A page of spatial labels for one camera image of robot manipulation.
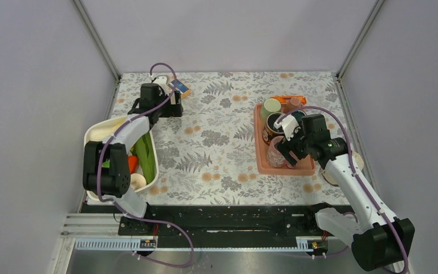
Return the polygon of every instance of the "patterned table surface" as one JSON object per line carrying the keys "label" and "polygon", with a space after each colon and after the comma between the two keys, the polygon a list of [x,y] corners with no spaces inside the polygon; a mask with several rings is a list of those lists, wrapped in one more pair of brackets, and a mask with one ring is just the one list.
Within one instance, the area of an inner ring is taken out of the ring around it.
{"label": "patterned table surface", "polygon": [[[256,165],[253,107],[276,95],[304,95],[345,123],[330,72],[178,73],[192,94],[181,118],[152,129],[159,181],[141,195],[151,204],[348,204],[343,192],[313,176],[261,175]],[[140,96],[146,73],[123,75],[112,116],[125,115]],[[341,136],[327,118],[332,137]]]}

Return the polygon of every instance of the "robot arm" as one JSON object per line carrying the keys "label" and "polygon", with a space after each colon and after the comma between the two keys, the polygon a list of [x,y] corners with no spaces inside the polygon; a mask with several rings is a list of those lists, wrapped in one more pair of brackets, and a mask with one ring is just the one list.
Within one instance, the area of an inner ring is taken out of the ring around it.
{"label": "robot arm", "polygon": [[312,206],[310,219],[313,228],[328,231],[351,247],[355,260],[366,271],[401,261],[403,258],[399,245],[380,213],[384,213],[394,225],[407,254],[415,230],[413,224],[409,219],[400,220],[367,183],[367,191],[380,205],[380,210],[376,210],[372,200],[355,179],[358,175],[363,182],[367,182],[355,159],[352,162],[358,173],[352,173],[347,143],[342,138],[331,138],[323,115],[294,112],[275,126],[282,126],[285,132],[285,137],[277,144],[278,151],[285,159],[295,165],[297,161],[290,155],[293,153],[298,159],[310,155],[318,161],[338,183],[358,217],[356,223],[330,205],[318,204]]}
{"label": "robot arm", "polygon": [[[132,110],[126,120],[133,121],[119,130],[107,146],[105,159],[109,159],[109,167],[101,168],[100,186],[105,200],[112,201],[123,211],[137,217],[143,217],[147,210],[147,203],[139,198],[134,190],[130,189],[130,171],[128,169],[128,152],[140,137],[146,134],[159,117],[181,117],[183,108],[180,93],[173,91],[173,95],[162,108],[146,116],[140,114],[153,110],[168,99],[167,78],[159,76],[152,83],[142,84],[140,98],[135,100]],[[107,136],[100,142],[89,141],[84,148],[83,187],[97,194],[98,162],[104,144],[110,139]]]}

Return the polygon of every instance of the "white wall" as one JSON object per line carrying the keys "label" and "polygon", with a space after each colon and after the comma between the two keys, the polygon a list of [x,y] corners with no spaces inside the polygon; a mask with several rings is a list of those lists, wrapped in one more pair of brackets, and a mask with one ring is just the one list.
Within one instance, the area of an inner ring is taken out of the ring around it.
{"label": "white wall", "polygon": [[84,0],[120,72],[336,71],[375,0]]}
{"label": "white wall", "polygon": [[438,1],[387,1],[343,84],[416,273],[438,273]]}
{"label": "white wall", "polygon": [[71,1],[0,1],[0,273],[44,273],[114,80]]}

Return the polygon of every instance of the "green cup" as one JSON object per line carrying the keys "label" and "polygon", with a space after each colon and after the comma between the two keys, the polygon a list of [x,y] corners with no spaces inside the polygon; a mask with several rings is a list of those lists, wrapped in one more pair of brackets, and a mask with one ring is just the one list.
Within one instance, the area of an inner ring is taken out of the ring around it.
{"label": "green cup", "polygon": [[281,103],[273,98],[269,98],[266,101],[264,101],[263,105],[261,106],[261,111],[259,112],[259,118],[263,123],[266,123],[266,118],[271,114],[275,112],[281,112]]}

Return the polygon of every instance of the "red wire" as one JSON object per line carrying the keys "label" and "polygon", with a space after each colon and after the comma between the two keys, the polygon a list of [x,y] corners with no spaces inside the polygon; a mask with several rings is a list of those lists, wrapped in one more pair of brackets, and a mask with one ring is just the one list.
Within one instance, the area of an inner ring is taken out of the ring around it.
{"label": "red wire", "polygon": [[153,239],[155,240],[155,236],[157,236],[157,232],[159,231],[159,225],[156,224],[153,228]]}

